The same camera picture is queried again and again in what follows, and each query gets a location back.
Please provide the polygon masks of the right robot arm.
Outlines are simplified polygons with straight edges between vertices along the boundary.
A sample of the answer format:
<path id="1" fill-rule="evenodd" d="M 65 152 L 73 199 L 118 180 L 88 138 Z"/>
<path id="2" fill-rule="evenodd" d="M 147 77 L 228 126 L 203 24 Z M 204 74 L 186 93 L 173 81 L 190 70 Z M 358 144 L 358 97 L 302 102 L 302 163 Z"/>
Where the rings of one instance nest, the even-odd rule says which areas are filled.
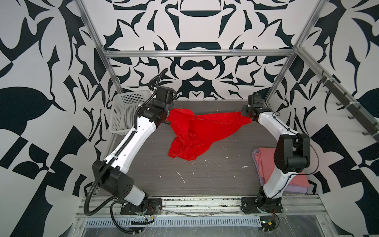
<path id="1" fill-rule="evenodd" d="M 262 125 L 277 141 L 273 155 L 275 168 L 268 182 L 260 188 L 256 203 L 260 209 L 278 206 L 290 181 L 310 166 L 310 138 L 285 125 L 279 119 L 279 113 L 273 112 L 260 94 L 248 97 L 248 104 L 242 107 L 241 115 Z"/>

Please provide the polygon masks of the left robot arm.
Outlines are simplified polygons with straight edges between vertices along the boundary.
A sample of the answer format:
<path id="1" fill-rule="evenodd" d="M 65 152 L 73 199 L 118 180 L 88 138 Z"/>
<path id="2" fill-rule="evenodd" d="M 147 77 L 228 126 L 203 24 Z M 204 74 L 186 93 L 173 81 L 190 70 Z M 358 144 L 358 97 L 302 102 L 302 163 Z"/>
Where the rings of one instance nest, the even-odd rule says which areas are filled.
<path id="1" fill-rule="evenodd" d="M 133 126 L 122 142 L 103 161 L 93 164 L 96 187 L 135 206 L 145 201 L 148 195 L 127 173 L 142 145 L 161 123 L 166 122 L 176 96 L 174 89 L 158 87 L 147 102 L 137 106 Z"/>

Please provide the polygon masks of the red t-shirt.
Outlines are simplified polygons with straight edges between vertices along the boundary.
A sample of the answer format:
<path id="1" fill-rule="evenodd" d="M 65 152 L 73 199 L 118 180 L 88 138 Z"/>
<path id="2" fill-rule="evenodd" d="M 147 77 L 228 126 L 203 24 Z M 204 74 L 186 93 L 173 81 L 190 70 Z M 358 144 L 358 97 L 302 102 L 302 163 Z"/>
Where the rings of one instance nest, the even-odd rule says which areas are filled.
<path id="1" fill-rule="evenodd" d="M 171 110 L 168 121 L 176 134 L 168 155 L 187 161 L 196 160 L 213 143 L 231 136 L 252 122 L 240 112 L 195 115 L 189 109 Z"/>

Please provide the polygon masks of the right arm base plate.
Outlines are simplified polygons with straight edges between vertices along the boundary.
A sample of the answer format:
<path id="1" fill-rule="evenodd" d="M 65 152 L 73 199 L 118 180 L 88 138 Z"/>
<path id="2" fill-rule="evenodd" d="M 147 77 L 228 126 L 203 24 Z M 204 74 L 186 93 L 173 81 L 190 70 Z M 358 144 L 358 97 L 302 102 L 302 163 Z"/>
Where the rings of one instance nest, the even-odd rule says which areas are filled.
<path id="1" fill-rule="evenodd" d="M 282 198 L 241 198 L 241 211 L 246 214 L 282 213 Z"/>

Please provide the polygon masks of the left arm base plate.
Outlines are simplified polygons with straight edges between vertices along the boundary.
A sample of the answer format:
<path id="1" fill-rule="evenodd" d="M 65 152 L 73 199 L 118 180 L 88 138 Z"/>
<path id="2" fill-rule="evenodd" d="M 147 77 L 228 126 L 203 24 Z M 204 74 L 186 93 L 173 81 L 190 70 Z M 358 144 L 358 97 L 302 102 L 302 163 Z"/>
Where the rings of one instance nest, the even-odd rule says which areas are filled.
<path id="1" fill-rule="evenodd" d="M 140 205 L 133 205 L 131 203 L 123 204 L 121 207 L 121 215 L 134 215 L 143 213 L 145 215 L 153 215 L 161 212 L 162 199 L 161 198 L 146 198 Z"/>

